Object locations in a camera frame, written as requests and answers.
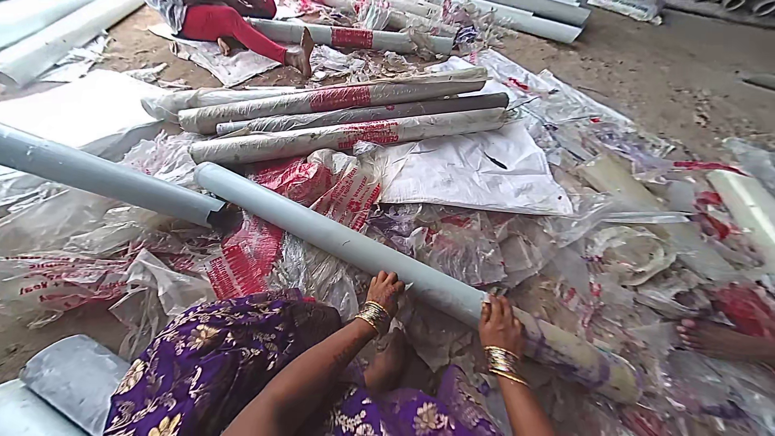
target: gray pipe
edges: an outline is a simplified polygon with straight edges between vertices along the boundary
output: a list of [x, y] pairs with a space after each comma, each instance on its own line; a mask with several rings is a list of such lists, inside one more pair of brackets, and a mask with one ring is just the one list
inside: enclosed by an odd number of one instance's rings
[[472, 95], [459, 99], [430, 100], [427, 102], [402, 103], [372, 108], [340, 109], [330, 112], [306, 113], [301, 115], [277, 115], [250, 121], [220, 123], [218, 135], [248, 128], [253, 132], [284, 132], [285, 130], [309, 129], [334, 126], [336, 124], [362, 123], [382, 119], [406, 118], [409, 116], [436, 115], [477, 109], [504, 108], [508, 106], [505, 92], [488, 95]]
[[[197, 183], [302, 240], [376, 275], [395, 271], [412, 293], [436, 309], [476, 328], [486, 293], [376, 242], [217, 164], [197, 166]], [[525, 354], [574, 381], [622, 403], [635, 403], [641, 390], [635, 369], [623, 358], [515, 308], [529, 340]]]
[[200, 226], [223, 202], [0, 124], [0, 164]]

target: gold bangle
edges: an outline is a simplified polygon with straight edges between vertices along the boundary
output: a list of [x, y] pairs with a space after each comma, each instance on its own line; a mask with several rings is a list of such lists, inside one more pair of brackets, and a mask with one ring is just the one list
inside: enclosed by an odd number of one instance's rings
[[390, 314], [384, 307], [374, 301], [366, 301], [363, 309], [355, 317], [368, 322], [380, 336], [386, 334], [388, 328], [390, 328]]

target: foot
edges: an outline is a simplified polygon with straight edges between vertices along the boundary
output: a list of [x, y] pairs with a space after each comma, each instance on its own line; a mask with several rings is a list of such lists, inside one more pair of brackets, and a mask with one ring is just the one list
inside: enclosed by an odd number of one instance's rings
[[676, 329], [684, 345], [708, 357], [775, 365], [775, 341], [768, 338], [695, 320], [682, 320]]
[[406, 337], [404, 332], [393, 329], [388, 334], [387, 346], [379, 351], [363, 371], [366, 387], [373, 393], [388, 392], [395, 389], [401, 378], [406, 355]]
[[312, 40], [309, 29], [305, 27], [301, 35], [301, 49], [287, 50], [285, 52], [285, 64], [295, 67], [306, 78], [312, 77], [312, 66], [309, 63], [309, 57], [312, 55], [313, 48], [315, 48], [315, 42]]

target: red garment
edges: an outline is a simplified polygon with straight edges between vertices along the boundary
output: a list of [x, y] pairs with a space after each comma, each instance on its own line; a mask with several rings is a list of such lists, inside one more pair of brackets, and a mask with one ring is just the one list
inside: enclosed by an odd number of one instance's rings
[[[274, 2], [266, 2], [267, 16], [274, 16], [277, 6]], [[285, 64], [285, 47], [255, 30], [245, 22], [236, 9], [229, 6], [197, 5], [189, 6], [183, 21], [181, 35], [189, 40], [213, 41], [224, 36], [230, 36], [245, 47], [266, 56], [273, 61]]]

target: ground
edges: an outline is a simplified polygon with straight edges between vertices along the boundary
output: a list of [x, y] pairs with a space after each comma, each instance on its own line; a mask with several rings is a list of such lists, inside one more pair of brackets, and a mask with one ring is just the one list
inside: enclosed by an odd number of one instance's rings
[[[111, 29], [108, 60], [116, 71], [169, 65], [164, 80], [184, 78], [194, 87], [220, 86], [206, 70], [176, 58], [168, 41], [146, 31], [160, 18], [141, 8]], [[630, 116], [645, 130], [683, 144], [689, 157], [724, 159], [720, 143], [729, 136], [772, 140], [775, 92], [746, 85], [739, 74], [775, 73], [775, 31], [665, 11], [652, 26], [595, 9], [586, 29], [566, 46], [521, 34], [498, 50], [537, 73], [558, 78]], [[250, 85], [300, 85], [292, 68], [276, 68]], [[45, 327], [29, 330], [24, 320], [0, 317], [0, 382], [13, 379], [24, 362], [62, 337], [87, 334], [113, 351], [125, 334], [107, 312], [88, 304]]]

